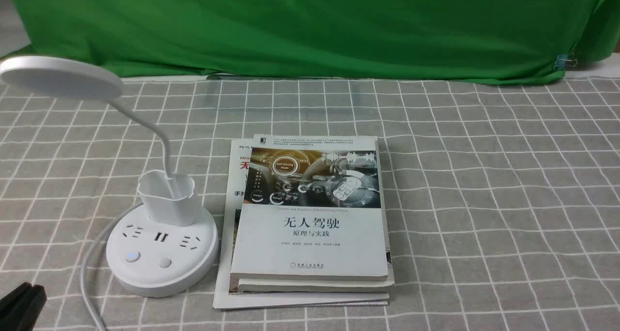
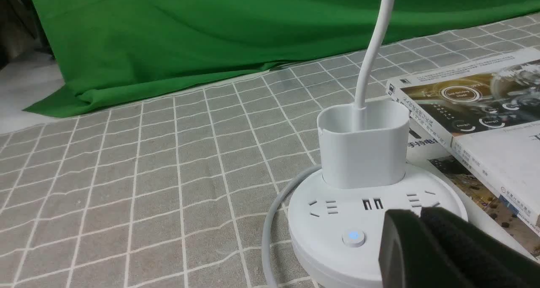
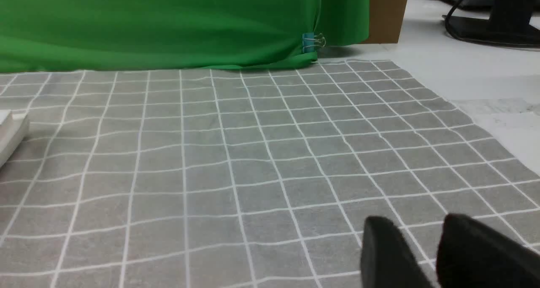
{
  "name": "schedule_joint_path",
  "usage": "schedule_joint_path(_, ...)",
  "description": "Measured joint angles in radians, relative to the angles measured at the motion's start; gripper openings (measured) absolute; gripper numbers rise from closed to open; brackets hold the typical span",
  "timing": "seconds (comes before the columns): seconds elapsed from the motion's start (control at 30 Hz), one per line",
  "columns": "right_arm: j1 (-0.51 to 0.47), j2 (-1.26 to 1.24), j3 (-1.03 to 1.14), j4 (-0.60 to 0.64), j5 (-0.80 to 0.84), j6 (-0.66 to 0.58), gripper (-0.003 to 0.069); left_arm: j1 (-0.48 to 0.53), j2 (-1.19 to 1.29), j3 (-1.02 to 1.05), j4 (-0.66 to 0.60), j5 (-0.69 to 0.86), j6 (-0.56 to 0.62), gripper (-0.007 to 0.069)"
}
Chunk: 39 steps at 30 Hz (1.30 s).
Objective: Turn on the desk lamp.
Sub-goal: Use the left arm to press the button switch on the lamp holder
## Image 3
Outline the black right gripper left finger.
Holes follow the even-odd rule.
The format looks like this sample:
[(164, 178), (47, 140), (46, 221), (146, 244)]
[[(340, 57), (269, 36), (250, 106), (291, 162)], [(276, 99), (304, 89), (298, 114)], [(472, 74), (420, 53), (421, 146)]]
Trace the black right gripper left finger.
[(366, 217), (359, 270), (363, 288), (431, 288), (401, 231), (388, 218)]

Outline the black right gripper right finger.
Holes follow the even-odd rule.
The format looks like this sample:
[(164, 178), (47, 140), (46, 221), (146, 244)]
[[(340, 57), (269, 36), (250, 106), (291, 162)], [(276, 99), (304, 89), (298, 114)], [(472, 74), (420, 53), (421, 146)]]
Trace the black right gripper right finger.
[(447, 214), (436, 273), (442, 288), (538, 288), (537, 253), (465, 214)]

